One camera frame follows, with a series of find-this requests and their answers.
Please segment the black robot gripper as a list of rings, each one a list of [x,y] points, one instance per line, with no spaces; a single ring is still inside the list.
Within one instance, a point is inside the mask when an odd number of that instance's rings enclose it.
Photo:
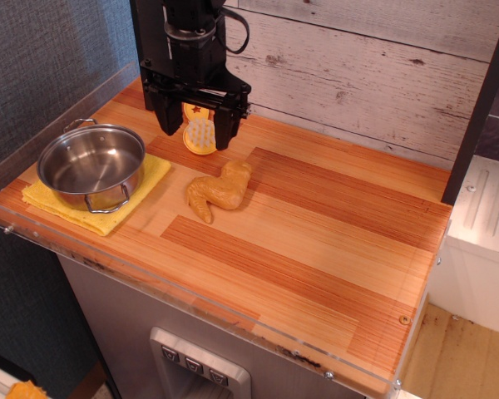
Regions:
[[[240,119],[248,115],[251,86],[228,71],[227,54],[239,54],[226,41],[224,16],[166,16],[165,32],[173,80],[157,91],[145,90],[146,105],[161,129],[174,135],[183,123],[182,104],[215,112],[215,146],[226,150],[238,133]]]

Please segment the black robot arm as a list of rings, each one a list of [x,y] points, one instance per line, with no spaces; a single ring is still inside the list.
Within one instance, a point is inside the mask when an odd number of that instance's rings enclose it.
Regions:
[[[251,87],[227,69],[225,20],[245,19],[222,1],[133,1],[131,11],[147,110],[167,135],[182,125],[183,104],[212,110],[216,148],[227,149]]]

